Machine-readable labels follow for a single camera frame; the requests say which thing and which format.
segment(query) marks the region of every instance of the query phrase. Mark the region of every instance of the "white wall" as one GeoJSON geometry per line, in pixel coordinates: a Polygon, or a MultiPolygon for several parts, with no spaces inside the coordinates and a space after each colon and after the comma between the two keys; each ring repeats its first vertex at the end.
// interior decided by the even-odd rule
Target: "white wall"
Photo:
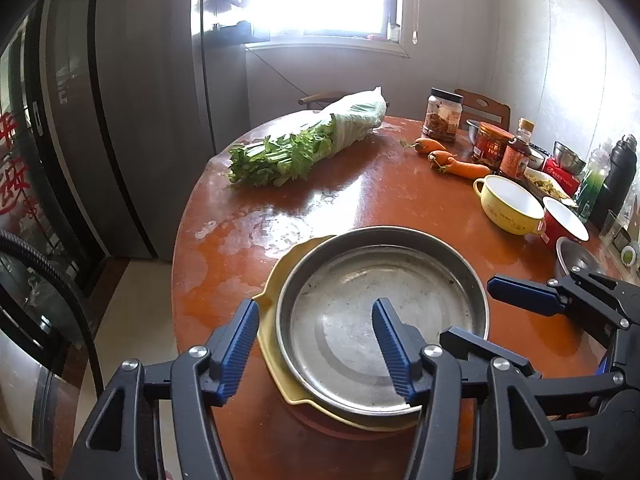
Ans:
{"type": "MultiPolygon", "coordinates": [[[[484,89],[496,6],[496,0],[420,0],[418,44],[404,45],[410,59],[324,46],[255,54],[307,94],[382,86],[389,114],[423,119],[431,86],[484,89]]],[[[246,54],[252,126],[299,110],[297,101],[303,96],[255,54],[246,54]]]]}
{"type": "Polygon", "coordinates": [[[297,111],[302,94],[382,86],[389,115],[421,120],[432,86],[465,88],[524,116],[534,142],[586,156],[640,123],[640,66],[597,0],[420,0],[410,59],[331,47],[247,52],[251,126],[297,111]]]}

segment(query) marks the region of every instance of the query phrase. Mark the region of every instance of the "leafy green vegetable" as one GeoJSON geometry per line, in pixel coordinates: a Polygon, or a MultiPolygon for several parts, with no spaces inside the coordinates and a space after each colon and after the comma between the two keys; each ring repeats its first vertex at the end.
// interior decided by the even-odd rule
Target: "leafy green vegetable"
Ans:
{"type": "Polygon", "coordinates": [[[281,186],[290,178],[306,178],[311,166],[331,153],[335,118],[302,130],[253,144],[233,144],[228,177],[252,186],[281,186]]]}

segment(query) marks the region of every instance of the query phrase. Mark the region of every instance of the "metal screw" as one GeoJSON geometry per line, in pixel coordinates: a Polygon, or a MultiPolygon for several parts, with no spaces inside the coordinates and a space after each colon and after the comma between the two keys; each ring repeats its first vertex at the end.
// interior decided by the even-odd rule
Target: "metal screw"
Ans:
{"type": "Polygon", "coordinates": [[[191,348],[189,348],[189,355],[191,357],[202,357],[204,354],[207,353],[207,349],[204,348],[204,346],[202,345],[197,345],[197,346],[192,346],[191,348]]]}
{"type": "Polygon", "coordinates": [[[494,368],[498,368],[498,370],[504,372],[511,368],[511,363],[504,357],[498,357],[494,359],[494,368]]]}
{"type": "Polygon", "coordinates": [[[442,348],[438,345],[427,345],[424,347],[424,354],[427,357],[440,357],[442,355],[442,348]]]}
{"type": "Polygon", "coordinates": [[[138,368],[138,360],[137,359],[124,359],[124,361],[120,365],[120,368],[122,368],[126,372],[130,372],[132,370],[135,370],[136,368],[138,368]]]}

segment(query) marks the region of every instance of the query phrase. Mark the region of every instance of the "yellow plate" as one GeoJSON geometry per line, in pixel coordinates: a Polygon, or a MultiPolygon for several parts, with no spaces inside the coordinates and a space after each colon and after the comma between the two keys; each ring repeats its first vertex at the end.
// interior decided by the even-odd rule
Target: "yellow plate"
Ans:
{"type": "Polygon", "coordinates": [[[276,339],[275,319],[276,306],[284,282],[296,264],[312,249],[332,236],[312,238],[292,247],[287,254],[277,261],[267,279],[264,291],[254,297],[260,306],[260,327],[258,328],[258,344],[267,363],[273,381],[276,383],[284,400],[293,406],[310,404],[316,410],[344,424],[366,431],[399,431],[414,426],[418,420],[417,413],[398,416],[367,416],[348,413],[337,408],[329,408],[324,402],[312,397],[296,380],[287,367],[278,340],[276,339]]]}

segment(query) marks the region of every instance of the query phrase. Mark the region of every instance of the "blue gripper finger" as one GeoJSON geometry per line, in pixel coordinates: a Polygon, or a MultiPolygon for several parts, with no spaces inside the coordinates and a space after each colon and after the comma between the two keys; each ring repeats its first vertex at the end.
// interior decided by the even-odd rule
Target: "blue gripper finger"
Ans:
{"type": "Polygon", "coordinates": [[[210,368],[219,381],[216,396],[221,405],[238,391],[259,323],[258,304],[254,300],[242,300],[211,353],[210,368]]]}
{"type": "Polygon", "coordinates": [[[540,283],[496,274],[487,282],[486,290],[494,300],[503,301],[542,316],[564,313],[564,306],[560,303],[556,290],[540,283]]]}
{"type": "Polygon", "coordinates": [[[420,349],[424,341],[420,344],[409,334],[387,298],[374,302],[371,321],[396,393],[410,402],[415,395],[414,381],[422,376],[420,349]]]}

